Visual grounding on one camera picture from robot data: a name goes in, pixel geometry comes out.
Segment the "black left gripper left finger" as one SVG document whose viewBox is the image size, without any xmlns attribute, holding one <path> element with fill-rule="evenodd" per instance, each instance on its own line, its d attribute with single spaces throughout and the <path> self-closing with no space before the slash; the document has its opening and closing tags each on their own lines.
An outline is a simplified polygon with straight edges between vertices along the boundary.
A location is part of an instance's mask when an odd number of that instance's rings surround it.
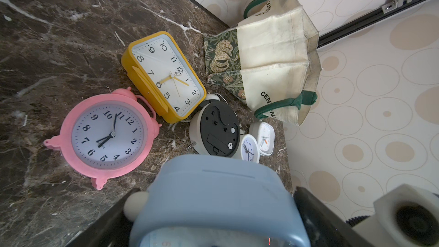
<svg viewBox="0 0 439 247">
<path fill-rule="evenodd" d="M 128 247 L 129 236 L 133 223 L 124 213 L 123 207 L 126 200 L 140 188 L 131 189 L 118 202 L 116 202 L 98 220 L 86 230 L 75 236 L 67 247 Z"/>
</svg>

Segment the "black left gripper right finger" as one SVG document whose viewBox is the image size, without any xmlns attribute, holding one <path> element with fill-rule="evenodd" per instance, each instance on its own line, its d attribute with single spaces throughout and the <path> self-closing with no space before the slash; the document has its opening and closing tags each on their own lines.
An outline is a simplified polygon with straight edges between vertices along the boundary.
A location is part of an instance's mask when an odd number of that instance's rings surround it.
<svg viewBox="0 0 439 247">
<path fill-rule="evenodd" d="M 310 191 L 297 187 L 293 194 L 308 238 L 313 247 L 370 247 L 371 244 L 353 230 Z"/>
</svg>

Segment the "pink twin-bell alarm clock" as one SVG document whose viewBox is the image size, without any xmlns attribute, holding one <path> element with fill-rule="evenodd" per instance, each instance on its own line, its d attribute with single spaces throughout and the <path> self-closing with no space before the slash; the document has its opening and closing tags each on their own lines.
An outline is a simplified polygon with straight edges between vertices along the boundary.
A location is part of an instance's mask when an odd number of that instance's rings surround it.
<svg viewBox="0 0 439 247">
<path fill-rule="evenodd" d="M 128 174 L 149 155 L 161 124 L 147 100 L 131 88 L 83 100 L 66 116 L 58 136 L 44 141 L 101 190 Z"/>
</svg>

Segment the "blue square clock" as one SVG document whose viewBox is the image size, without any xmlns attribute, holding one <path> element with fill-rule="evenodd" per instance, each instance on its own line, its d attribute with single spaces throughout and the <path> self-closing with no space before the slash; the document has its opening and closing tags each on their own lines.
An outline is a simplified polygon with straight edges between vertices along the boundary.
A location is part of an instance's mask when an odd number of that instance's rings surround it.
<svg viewBox="0 0 439 247">
<path fill-rule="evenodd" d="M 187 154 L 165 163 L 129 236 L 131 247 L 308 247 L 293 196 L 275 171 Z"/>
</svg>

